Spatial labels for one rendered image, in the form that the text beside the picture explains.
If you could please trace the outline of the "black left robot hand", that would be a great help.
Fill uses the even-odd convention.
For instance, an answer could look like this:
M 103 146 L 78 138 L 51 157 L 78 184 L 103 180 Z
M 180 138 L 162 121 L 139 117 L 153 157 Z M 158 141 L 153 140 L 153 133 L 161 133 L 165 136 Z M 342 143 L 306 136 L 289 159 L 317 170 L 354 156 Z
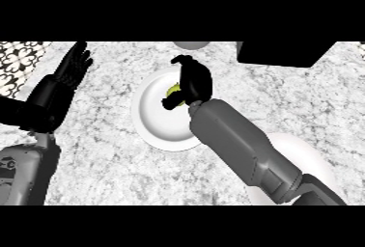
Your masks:
M 72 90 L 76 89 L 93 63 L 90 54 L 87 43 L 78 41 L 69 48 L 53 73 L 56 81 L 65 84 Z

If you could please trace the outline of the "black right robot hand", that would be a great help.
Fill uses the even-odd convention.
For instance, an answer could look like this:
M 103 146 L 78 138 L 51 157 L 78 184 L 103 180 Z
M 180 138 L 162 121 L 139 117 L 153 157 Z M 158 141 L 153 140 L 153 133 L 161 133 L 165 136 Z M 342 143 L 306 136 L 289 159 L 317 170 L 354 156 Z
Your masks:
M 178 55 L 171 63 L 181 64 L 180 89 L 161 100 L 167 110 L 173 110 L 181 102 L 186 105 L 196 100 L 205 102 L 212 95 L 212 76 L 208 68 L 189 55 Z

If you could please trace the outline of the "yellow-green pear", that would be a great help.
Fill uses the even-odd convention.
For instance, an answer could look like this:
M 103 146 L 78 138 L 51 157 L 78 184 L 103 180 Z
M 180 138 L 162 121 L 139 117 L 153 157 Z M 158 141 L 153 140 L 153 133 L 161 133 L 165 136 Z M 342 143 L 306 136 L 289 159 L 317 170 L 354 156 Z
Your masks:
M 165 96 L 168 96 L 173 92 L 177 92 L 180 91 L 180 83 L 177 82 L 168 89 L 167 93 L 165 93 Z

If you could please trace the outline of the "white round plate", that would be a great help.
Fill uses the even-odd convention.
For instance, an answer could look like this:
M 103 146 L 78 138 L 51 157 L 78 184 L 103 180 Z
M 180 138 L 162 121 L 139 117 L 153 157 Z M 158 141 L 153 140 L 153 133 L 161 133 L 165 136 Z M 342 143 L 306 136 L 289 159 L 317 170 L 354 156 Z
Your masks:
M 168 111 L 162 107 L 168 89 L 180 81 L 180 68 L 155 71 L 141 81 L 131 101 L 136 132 L 144 142 L 161 151 L 186 151 L 201 142 L 189 131 L 187 105 Z
M 303 174 L 310 174 L 340 197 L 340 205 L 345 206 L 341 190 L 337 185 L 337 178 L 331 169 L 329 162 L 322 158 L 319 151 L 298 137 L 288 133 L 267 133 L 267 139 L 274 149 L 300 168 Z M 273 200 L 267 197 L 261 189 L 255 186 L 246 187 L 246 195 L 252 206 L 276 206 Z M 314 199 L 313 195 L 303 194 L 297 196 L 282 206 L 308 205 L 308 199 Z

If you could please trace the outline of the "grey round bowl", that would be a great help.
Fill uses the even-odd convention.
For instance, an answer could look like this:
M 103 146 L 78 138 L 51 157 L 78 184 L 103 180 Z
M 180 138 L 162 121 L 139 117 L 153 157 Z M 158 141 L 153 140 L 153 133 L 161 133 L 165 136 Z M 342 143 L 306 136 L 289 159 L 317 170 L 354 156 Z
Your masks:
M 198 50 L 208 45 L 207 41 L 175 41 L 174 45 L 184 50 Z

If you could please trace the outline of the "black box appliance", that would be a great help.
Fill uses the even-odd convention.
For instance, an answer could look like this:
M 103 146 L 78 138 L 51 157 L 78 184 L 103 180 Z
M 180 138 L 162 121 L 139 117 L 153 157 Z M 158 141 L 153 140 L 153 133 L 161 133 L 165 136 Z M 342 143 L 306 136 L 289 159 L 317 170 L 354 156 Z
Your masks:
M 334 44 L 332 41 L 239 41 L 236 62 L 310 68 Z

